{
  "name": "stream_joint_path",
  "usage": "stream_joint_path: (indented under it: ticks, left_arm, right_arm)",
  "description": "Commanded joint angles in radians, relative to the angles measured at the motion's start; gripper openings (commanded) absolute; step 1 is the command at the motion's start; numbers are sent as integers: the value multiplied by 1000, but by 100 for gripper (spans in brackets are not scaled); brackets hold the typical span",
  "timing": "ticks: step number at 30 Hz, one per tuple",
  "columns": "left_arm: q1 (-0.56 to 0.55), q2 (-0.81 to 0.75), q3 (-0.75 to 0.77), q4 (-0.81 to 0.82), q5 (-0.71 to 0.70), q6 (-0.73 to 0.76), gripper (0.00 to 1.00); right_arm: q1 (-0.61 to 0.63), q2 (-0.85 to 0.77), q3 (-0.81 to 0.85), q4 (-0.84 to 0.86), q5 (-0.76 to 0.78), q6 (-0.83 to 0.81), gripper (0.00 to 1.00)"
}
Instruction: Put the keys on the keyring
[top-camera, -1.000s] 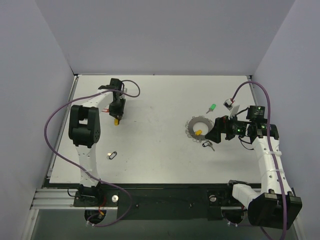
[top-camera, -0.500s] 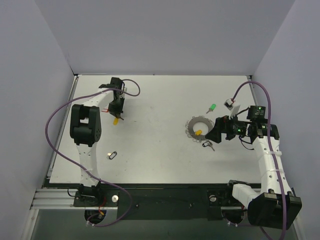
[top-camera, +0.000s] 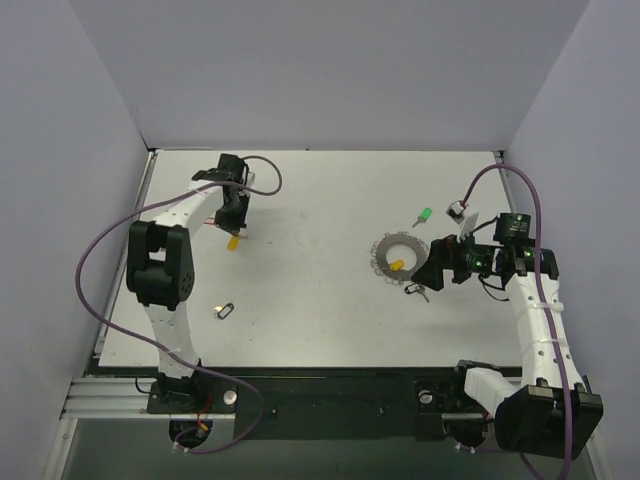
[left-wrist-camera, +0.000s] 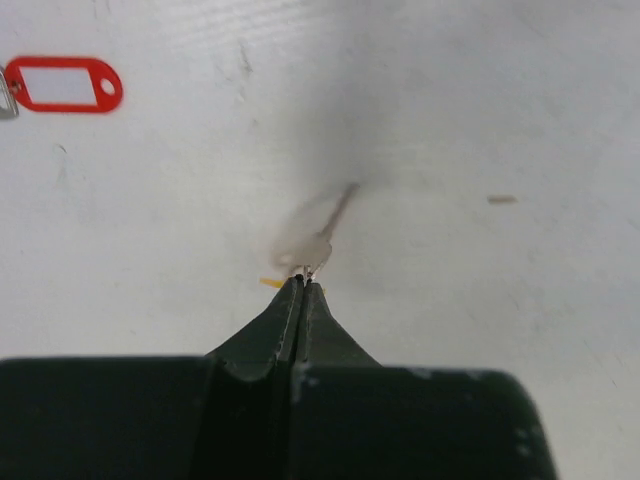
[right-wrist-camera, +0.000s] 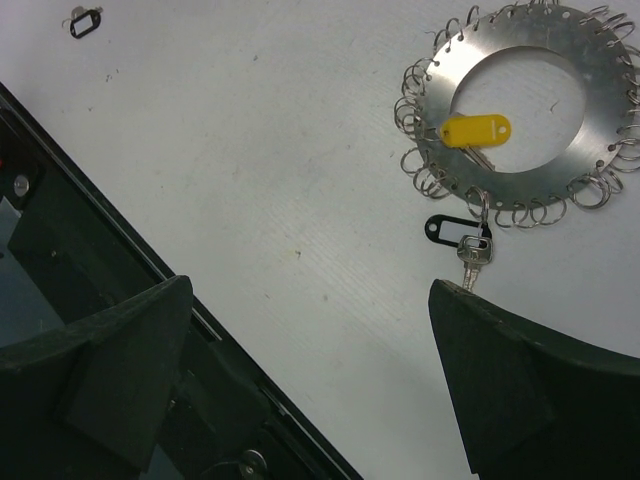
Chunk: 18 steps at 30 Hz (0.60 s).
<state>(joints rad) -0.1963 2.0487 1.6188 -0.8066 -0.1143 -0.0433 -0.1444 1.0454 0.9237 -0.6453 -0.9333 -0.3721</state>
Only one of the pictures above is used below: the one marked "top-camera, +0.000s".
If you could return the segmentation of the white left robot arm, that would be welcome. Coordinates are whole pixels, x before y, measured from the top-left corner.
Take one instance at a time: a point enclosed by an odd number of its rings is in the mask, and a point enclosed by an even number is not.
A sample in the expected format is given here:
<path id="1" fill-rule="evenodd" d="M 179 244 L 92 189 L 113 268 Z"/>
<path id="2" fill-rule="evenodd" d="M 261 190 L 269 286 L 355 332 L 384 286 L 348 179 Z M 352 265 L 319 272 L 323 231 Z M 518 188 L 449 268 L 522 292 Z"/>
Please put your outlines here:
<path id="1" fill-rule="evenodd" d="M 250 193 L 244 187 L 253 181 L 245 160 L 223 154 L 216 167 L 193 175 L 191 196 L 129 227 L 126 286 L 143 306 L 153 339 L 168 348 L 159 352 L 159 374 L 162 379 L 176 380 L 170 399 L 186 412 L 200 408 L 206 397 L 204 384 L 192 378 L 200 359 L 186 310 L 195 285 L 191 239 L 211 222 L 230 234 L 230 245 L 235 246 L 246 227 Z"/>

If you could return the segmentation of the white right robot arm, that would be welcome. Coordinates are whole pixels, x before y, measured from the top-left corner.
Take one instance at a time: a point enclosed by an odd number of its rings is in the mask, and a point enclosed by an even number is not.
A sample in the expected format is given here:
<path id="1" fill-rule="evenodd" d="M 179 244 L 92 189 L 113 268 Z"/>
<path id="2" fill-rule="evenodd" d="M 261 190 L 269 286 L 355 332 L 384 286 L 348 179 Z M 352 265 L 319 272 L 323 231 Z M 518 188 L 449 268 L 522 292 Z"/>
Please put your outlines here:
<path id="1" fill-rule="evenodd" d="M 555 254 L 537 248 L 526 214 L 500 214 L 493 222 L 491 245 L 474 238 L 476 214 L 455 208 L 447 214 L 459 225 L 459 233 L 432 241 L 412 281 L 440 291 L 447 271 L 455 284 L 472 276 L 499 278 L 514 312 L 522 361 L 518 386 L 492 364 L 459 361 L 446 386 L 449 402 L 459 409 L 480 405 L 504 451 L 576 459 L 604 406 L 600 395 L 588 392 L 573 362 L 562 322 Z"/>

